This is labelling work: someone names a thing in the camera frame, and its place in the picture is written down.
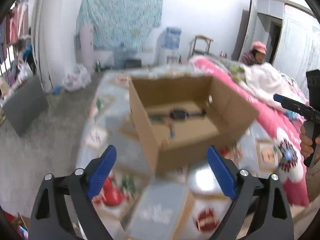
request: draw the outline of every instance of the sleeve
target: sleeve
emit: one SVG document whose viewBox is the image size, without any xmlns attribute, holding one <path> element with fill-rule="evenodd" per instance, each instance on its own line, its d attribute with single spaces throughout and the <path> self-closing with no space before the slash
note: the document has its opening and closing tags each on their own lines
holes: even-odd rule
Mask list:
<svg viewBox="0 0 320 240">
<path fill-rule="evenodd" d="M 249 57 L 248 57 L 248 53 L 246 52 L 246 53 L 243 54 L 240 62 L 243 63 L 243 64 L 245 64 L 245 65 L 247 65 L 247 66 L 249 66 L 249 65 L 250 65 L 249 60 L 250 60 L 250 59 L 249 59 Z"/>
</svg>

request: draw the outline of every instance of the screw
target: screw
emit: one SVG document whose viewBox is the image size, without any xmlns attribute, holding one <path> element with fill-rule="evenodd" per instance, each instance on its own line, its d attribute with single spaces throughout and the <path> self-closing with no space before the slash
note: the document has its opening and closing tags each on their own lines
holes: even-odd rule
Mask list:
<svg viewBox="0 0 320 240">
<path fill-rule="evenodd" d="M 276 175 L 276 174 L 272 174 L 272 175 L 271 175 L 271 179 L 273 179 L 273 180 L 278 180 L 279 177 L 278 177 L 278 175 Z"/>
<path fill-rule="evenodd" d="M 50 180 L 50 179 L 52 179 L 52 174 L 49 173 L 49 174 L 45 175 L 45 176 L 44 176 L 44 179 L 45 179 L 45 180 Z"/>
<path fill-rule="evenodd" d="M 76 169 L 75 174 L 77 176 L 82 175 L 84 173 L 84 169 Z"/>
<path fill-rule="evenodd" d="M 241 170 L 240 171 L 240 174 L 244 177 L 248 176 L 249 175 L 249 172 L 247 170 Z"/>
</svg>

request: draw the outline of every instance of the white plastic bag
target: white plastic bag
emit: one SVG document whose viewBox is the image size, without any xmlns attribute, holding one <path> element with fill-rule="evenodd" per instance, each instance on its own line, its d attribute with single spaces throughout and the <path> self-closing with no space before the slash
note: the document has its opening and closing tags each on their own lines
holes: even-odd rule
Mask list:
<svg viewBox="0 0 320 240">
<path fill-rule="evenodd" d="M 23 81 L 33 76 L 33 72 L 28 63 L 20 63 L 18 68 L 20 69 L 20 72 L 17 76 L 18 82 L 22 83 Z"/>
<path fill-rule="evenodd" d="M 68 73 L 62 81 L 62 86 L 68 91 L 85 88 L 91 83 L 91 75 L 83 65 L 77 65 L 72 73 Z"/>
</svg>

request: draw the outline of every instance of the hand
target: hand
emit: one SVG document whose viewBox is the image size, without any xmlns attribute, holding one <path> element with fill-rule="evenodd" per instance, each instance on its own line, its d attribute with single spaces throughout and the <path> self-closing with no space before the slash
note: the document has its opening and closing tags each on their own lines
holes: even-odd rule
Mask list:
<svg viewBox="0 0 320 240">
<path fill-rule="evenodd" d="M 306 130 L 303 125 L 301 126 L 300 139 L 301 154 L 303 157 L 307 158 L 313 153 L 313 148 L 311 147 L 312 140 L 306 136 Z M 320 144 L 320 137 L 316 138 L 316 144 Z"/>
</svg>

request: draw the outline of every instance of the woman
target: woman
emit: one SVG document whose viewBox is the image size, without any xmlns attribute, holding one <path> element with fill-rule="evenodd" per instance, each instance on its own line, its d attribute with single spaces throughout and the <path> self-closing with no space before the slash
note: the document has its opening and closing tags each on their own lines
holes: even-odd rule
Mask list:
<svg viewBox="0 0 320 240">
<path fill-rule="evenodd" d="M 256 41 L 252 44 L 252 50 L 243 54 L 240 62 L 247 66 L 261 65 L 265 63 L 266 46 L 261 41 Z"/>
</svg>

